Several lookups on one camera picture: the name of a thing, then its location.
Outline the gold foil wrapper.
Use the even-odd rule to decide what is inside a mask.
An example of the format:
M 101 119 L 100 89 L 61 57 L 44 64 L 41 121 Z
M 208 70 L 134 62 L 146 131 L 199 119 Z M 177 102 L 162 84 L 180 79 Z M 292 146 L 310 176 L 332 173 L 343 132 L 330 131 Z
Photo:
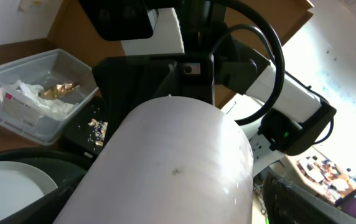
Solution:
M 80 85 L 78 83 L 63 83 L 41 91 L 38 97 L 45 100 L 56 100 L 75 91 Z

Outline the peanut shells and rice scraps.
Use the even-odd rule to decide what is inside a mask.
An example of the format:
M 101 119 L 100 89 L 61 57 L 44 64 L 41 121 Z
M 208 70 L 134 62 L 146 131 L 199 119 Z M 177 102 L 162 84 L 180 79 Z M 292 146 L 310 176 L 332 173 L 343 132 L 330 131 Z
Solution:
M 88 123 L 77 126 L 80 140 L 95 146 L 103 146 L 108 123 L 92 118 Z

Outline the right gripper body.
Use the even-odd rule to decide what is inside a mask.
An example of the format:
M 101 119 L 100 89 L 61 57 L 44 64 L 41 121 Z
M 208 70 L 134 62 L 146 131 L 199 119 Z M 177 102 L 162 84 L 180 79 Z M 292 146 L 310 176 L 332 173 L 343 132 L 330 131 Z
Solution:
M 244 91 L 256 77 L 254 57 L 242 57 L 232 30 L 207 23 L 182 35 L 177 9 L 182 1 L 80 0 L 98 35 L 120 41 L 124 55 L 106 57 L 93 76 L 108 108 L 106 139 L 141 105 L 150 115 L 213 109 L 214 88 Z

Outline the pink plastic cup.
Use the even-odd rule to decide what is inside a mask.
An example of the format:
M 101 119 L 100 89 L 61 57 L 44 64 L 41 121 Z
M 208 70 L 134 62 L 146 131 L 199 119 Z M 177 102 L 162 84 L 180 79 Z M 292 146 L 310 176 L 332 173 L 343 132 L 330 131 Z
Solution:
M 57 223 L 251 223 L 253 153 L 216 107 L 165 96 L 137 106 Z

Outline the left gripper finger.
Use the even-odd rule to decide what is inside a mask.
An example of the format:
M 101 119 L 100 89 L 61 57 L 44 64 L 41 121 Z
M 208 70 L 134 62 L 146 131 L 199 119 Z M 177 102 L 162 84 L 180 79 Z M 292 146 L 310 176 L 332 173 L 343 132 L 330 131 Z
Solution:
M 274 173 L 263 181 L 270 224 L 356 224 L 356 219 Z

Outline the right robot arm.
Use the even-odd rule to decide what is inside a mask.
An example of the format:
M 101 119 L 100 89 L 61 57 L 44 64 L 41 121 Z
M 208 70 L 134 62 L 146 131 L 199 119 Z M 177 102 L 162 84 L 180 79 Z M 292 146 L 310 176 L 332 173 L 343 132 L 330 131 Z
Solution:
M 93 67 L 108 112 L 104 148 L 129 113 L 164 96 L 215 106 L 215 87 L 261 101 L 253 114 L 234 120 L 241 127 L 260 122 L 250 138 L 254 173 L 275 161 L 275 153 L 296 156 L 319 143 L 333 128 L 336 109 L 285 69 L 283 48 L 272 25 L 241 1 L 81 1 L 104 40 L 154 37 L 159 11 L 174 11 L 162 38 L 178 38 L 180 50 L 163 52 L 151 44 L 145 53 L 107 57 Z

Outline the grey round plate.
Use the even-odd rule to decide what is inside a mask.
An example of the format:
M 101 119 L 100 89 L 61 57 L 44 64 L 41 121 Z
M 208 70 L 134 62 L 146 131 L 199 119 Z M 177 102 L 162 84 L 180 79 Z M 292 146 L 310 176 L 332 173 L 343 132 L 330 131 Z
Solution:
M 0 161 L 0 221 L 57 189 L 44 171 L 29 164 Z

